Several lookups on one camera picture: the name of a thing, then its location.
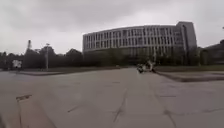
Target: pole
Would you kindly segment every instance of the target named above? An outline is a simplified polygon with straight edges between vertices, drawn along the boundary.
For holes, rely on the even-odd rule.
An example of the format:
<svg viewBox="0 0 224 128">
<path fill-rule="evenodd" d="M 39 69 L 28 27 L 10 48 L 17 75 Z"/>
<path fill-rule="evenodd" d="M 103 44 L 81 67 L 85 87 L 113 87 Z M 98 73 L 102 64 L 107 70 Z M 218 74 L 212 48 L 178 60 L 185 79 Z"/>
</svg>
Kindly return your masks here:
<svg viewBox="0 0 224 128">
<path fill-rule="evenodd" d="M 47 43 L 47 52 L 46 52 L 46 70 L 48 71 L 48 46 L 49 44 Z"/>
</svg>

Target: sky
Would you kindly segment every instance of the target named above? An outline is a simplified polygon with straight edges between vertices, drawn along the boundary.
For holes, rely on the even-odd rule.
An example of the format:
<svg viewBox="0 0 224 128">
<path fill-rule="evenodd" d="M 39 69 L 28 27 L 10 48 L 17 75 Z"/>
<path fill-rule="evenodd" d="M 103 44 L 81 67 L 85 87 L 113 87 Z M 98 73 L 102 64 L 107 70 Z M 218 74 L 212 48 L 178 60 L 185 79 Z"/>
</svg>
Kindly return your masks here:
<svg viewBox="0 0 224 128">
<path fill-rule="evenodd" d="M 135 25 L 194 23 L 197 44 L 224 38 L 223 0 L 0 0 L 0 52 L 24 54 L 49 43 L 56 53 L 82 50 L 82 35 Z"/>
</svg>

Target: person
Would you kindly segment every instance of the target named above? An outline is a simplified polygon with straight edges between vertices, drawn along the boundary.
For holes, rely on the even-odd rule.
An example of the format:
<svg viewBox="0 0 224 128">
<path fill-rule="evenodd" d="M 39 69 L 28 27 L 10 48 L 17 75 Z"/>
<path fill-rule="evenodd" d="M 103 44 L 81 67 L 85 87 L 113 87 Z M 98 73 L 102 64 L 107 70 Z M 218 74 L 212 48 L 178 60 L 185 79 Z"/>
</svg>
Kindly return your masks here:
<svg viewBox="0 0 224 128">
<path fill-rule="evenodd" d="M 154 69 L 154 65 L 155 65 L 154 62 L 152 62 L 152 61 L 150 61 L 150 60 L 147 61 L 147 66 L 149 67 L 149 71 L 150 71 L 150 72 L 153 72 L 153 73 L 156 73 L 156 71 L 155 71 L 155 69 Z"/>
<path fill-rule="evenodd" d="M 143 73 L 144 72 L 143 67 L 142 67 L 141 64 L 137 65 L 137 70 L 138 70 L 139 73 Z"/>
</svg>

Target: treeline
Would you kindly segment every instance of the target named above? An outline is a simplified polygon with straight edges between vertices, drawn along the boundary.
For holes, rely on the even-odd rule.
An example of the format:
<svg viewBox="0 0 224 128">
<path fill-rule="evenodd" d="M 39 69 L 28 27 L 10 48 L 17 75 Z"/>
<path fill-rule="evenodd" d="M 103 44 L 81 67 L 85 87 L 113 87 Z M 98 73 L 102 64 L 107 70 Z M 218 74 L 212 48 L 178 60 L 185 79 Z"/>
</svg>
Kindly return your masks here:
<svg viewBox="0 0 224 128">
<path fill-rule="evenodd" d="M 47 49 L 49 68 L 82 66 L 83 64 L 82 53 L 78 50 L 71 49 L 66 54 L 56 54 L 52 47 L 46 46 L 40 50 L 27 49 L 24 55 L 0 52 L 0 68 L 12 69 L 12 61 L 20 60 L 22 61 L 22 68 L 43 69 L 46 67 Z"/>
<path fill-rule="evenodd" d="M 186 57 L 183 54 L 147 56 L 140 52 L 138 56 L 125 56 L 120 49 L 108 49 L 105 51 L 94 51 L 83 54 L 71 49 L 66 54 L 56 54 L 51 46 L 45 46 L 39 50 L 27 49 L 24 55 L 7 54 L 0 52 L 0 68 L 13 69 L 12 61 L 22 61 L 22 68 L 46 68 L 46 52 L 48 49 L 48 67 L 80 67 L 80 66 L 115 66 L 136 65 L 146 63 L 148 59 L 156 61 L 156 65 L 196 65 L 198 58 Z"/>
</svg>

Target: building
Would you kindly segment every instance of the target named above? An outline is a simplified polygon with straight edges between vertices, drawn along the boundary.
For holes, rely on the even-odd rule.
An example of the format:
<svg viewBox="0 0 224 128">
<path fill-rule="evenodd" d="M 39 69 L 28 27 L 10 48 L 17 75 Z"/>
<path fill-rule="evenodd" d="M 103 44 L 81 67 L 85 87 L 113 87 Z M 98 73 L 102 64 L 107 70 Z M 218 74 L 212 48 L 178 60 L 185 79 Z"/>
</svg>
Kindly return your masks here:
<svg viewBox="0 0 224 128">
<path fill-rule="evenodd" d="M 84 54 L 119 49 L 127 56 L 182 56 L 180 53 L 183 53 L 189 58 L 196 48 L 192 22 L 125 27 L 83 35 Z"/>
<path fill-rule="evenodd" d="M 202 50 L 204 64 L 224 64 L 224 40 Z"/>
</svg>

